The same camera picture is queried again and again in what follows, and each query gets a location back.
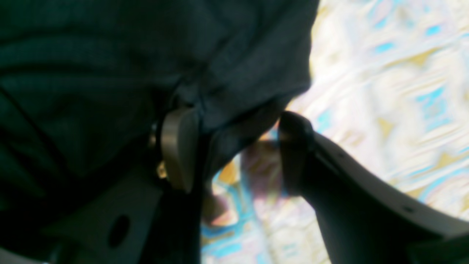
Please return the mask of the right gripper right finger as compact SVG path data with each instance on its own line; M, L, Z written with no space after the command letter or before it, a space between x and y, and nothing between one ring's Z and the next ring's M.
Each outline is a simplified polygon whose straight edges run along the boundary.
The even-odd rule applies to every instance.
M383 182L297 113L281 114L278 140L286 190L315 210L332 264L468 263L468 222Z

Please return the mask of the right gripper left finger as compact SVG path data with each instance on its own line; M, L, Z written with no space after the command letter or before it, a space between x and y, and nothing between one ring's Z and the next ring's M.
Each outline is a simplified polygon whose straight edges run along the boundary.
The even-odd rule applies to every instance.
M151 128L149 169L111 176L101 190L72 189L1 216L2 264L137 264L163 190L194 185L199 117L194 108L168 112Z

